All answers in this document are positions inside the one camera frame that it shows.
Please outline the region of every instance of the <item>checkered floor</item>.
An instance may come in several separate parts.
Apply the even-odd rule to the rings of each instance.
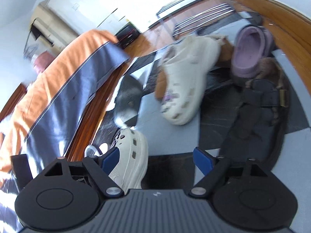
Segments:
[[[220,33],[234,43],[239,30],[248,24],[249,21],[233,14],[197,33]],[[149,145],[148,169],[142,188],[189,190],[203,177],[193,163],[193,149],[199,146],[213,156],[218,154],[218,148],[235,119],[240,93],[230,85],[221,90],[224,83],[231,83],[230,71],[215,67],[207,75],[206,94],[195,118],[183,126],[171,125],[162,117],[161,103],[154,97],[158,62],[164,52],[165,48],[134,59],[127,71],[145,86],[135,126],[147,137]],[[311,157],[311,97],[282,50],[274,50],[273,55],[291,82],[287,132],[273,173],[295,194],[299,203],[291,229],[310,232],[311,220],[306,215],[311,214],[311,164],[308,160]],[[102,143],[110,146],[117,129],[113,121],[113,101],[94,139],[97,146]]]

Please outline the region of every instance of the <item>gray ribbed panel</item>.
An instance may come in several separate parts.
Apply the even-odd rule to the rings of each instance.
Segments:
[[[99,214],[66,233],[242,233],[222,221],[205,200],[192,199],[183,190],[131,190],[107,201]],[[275,233],[290,233],[289,229]],[[35,233],[24,229],[23,233]]]

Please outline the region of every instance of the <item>velcro strap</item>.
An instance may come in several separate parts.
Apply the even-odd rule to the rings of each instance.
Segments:
[[[262,92],[252,89],[244,89],[242,101],[257,107],[278,107],[280,106],[279,90]]]

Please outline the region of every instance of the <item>white logo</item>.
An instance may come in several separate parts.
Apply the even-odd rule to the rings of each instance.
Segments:
[[[156,192],[156,193],[154,193],[153,195],[156,196],[156,197],[158,197],[159,195],[161,195],[161,193],[160,193],[160,192]]]

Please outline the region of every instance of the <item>silver screw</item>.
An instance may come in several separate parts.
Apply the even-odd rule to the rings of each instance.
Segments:
[[[206,189],[203,187],[194,187],[191,189],[191,192],[195,195],[203,195],[206,193]]]
[[[121,193],[121,189],[118,187],[109,187],[107,188],[106,193],[109,195],[118,195]]]

